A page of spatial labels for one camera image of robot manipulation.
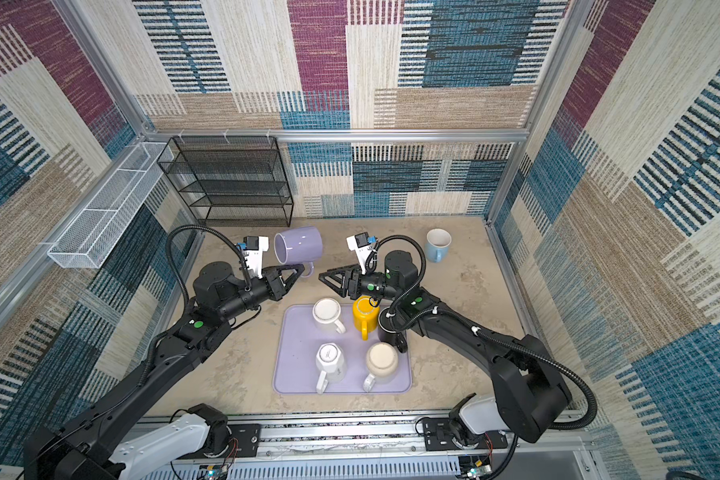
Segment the lavender ceramic mug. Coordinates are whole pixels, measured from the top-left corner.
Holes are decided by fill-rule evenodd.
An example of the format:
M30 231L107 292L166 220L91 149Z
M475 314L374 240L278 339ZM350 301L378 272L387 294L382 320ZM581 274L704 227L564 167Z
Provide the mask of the lavender ceramic mug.
M274 236L275 256L281 265L304 264L304 278L314 272L314 263L323 255L323 241L314 226L279 232Z

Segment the white faceted ceramic mug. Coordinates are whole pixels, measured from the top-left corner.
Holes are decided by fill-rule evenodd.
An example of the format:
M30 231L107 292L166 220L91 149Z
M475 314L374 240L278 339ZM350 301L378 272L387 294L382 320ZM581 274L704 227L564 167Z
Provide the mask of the white faceted ceramic mug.
M346 376L346 357L335 343L322 344L316 353L315 362L319 373L315 387L317 394L323 394L329 384L341 382Z

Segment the light blue ceramic mug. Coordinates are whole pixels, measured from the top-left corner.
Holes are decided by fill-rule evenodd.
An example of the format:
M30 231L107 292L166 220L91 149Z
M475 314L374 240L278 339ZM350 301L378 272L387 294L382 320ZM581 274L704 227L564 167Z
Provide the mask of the light blue ceramic mug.
M447 255L452 243L451 234L441 228L431 229L426 234L425 254L433 263L441 262Z

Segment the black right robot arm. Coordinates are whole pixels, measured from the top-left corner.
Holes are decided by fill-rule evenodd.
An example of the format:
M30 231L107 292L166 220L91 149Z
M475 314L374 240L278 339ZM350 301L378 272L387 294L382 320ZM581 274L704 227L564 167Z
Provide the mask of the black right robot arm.
M412 330L477 365L492 382L495 411L509 431L534 443L549 429L582 429L596 419L593 390L554 360L538 338L518 339L484 327L424 288L427 258L417 241L362 232L348 243L357 262L320 273L320 282L342 298L389 301L381 326L395 335Z

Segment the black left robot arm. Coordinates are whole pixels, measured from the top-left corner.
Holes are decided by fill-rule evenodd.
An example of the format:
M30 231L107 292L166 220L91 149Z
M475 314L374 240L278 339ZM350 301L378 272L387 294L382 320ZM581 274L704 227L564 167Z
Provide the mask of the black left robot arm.
M183 289L181 318L150 342L144 361L89 409L56 431L37 430L24 446L24 479L139 479L190 453L229 454L226 418L201 404L177 421L132 441L126 435L179 380L204 363L241 324L247 311L279 301L293 288L301 263L264 266L265 238L227 237L241 276L223 261L205 265Z

